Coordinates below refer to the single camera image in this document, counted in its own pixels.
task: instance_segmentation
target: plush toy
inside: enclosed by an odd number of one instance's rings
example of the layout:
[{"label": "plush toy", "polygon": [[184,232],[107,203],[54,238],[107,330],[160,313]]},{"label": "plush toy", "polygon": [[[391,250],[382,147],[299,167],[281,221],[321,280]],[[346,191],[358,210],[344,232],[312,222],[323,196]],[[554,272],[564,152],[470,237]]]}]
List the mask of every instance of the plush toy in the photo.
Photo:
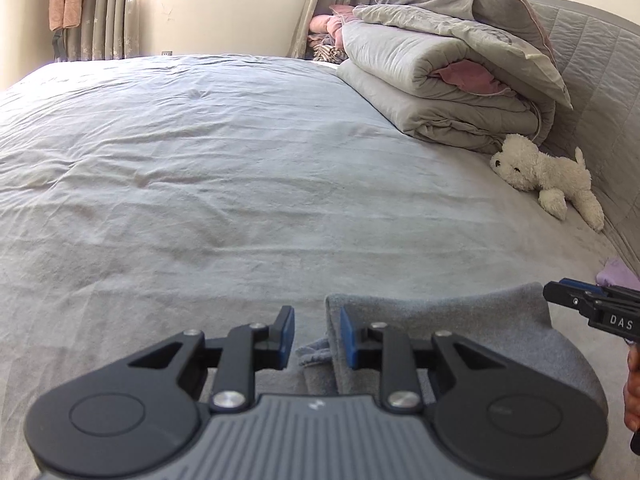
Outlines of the plush toy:
[{"label": "plush toy", "polygon": [[575,160],[541,153],[526,137],[508,135],[502,151],[492,156],[490,164],[492,170],[515,189],[539,189],[538,201],[549,214],[564,220],[566,198],[594,231],[602,231],[604,213],[591,191],[591,173],[580,148],[575,149]]}]

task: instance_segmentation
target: gray bed sheet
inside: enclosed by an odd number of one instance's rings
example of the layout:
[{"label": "gray bed sheet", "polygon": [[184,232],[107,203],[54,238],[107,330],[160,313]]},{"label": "gray bed sheet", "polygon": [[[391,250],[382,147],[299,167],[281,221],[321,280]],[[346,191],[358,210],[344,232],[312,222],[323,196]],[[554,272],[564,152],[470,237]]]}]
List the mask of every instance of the gray bed sheet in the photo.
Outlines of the gray bed sheet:
[{"label": "gray bed sheet", "polygon": [[[0,472],[44,391],[185,328],[222,336],[331,293],[444,298],[571,276],[615,254],[485,156],[397,131],[332,69],[257,57],[52,64],[0,94]],[[552,308],[609,401],[596,477],[635,479],[625,344]],[[291,368],[260,391],[296,391]]]}]

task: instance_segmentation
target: stack of bedding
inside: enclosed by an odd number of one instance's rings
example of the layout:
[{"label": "stack of bedding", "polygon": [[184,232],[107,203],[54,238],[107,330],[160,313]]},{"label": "stack of bedding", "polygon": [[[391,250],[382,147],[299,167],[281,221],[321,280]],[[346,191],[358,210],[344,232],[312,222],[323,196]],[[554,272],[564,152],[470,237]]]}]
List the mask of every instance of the stack of bedding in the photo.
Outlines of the stack of bedding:
[{"label": "stack of bedding", "polygon": [[540,145],[571,107],[526,0],[375,0],[344,23],[338,76],[396,128],[483,153],[508,134]]}]

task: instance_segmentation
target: folded comforter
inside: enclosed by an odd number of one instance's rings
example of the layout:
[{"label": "folded comforter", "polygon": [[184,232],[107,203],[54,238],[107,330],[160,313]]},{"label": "folded comforter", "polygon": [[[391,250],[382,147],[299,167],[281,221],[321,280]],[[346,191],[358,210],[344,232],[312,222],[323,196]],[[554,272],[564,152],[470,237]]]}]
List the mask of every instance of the folded comforter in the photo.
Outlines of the folded comforter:
[{"label": "folded comforter", "polygon": [[[404,5],[357,7],[354,15],[360,21],[342,29],[350,60],[337,74],[407,135],[495,153],[508,134],[541,144],[556,103],[571,106],[552,61],[509,32]],[[436,76],[461,60],[513,91],[477,95]]]}]

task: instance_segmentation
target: silver screw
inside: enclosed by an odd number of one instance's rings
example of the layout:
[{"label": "silver screw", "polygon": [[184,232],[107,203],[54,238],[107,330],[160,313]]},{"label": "silver screw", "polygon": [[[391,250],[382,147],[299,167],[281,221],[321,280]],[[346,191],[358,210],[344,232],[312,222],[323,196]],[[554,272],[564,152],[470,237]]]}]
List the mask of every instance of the silver screw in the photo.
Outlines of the silver screw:
[{"label": "silver screw", "polygon": [[238,408],[245,400],[243,394],[233,390],[218,392],[213,396],[213,403],[219,408]]},{"label": "silver screw", "polygon": [[414,392],[400,390],[389,395],[388,401],[394,408],[415,408],[420,403],[420,397]]}]

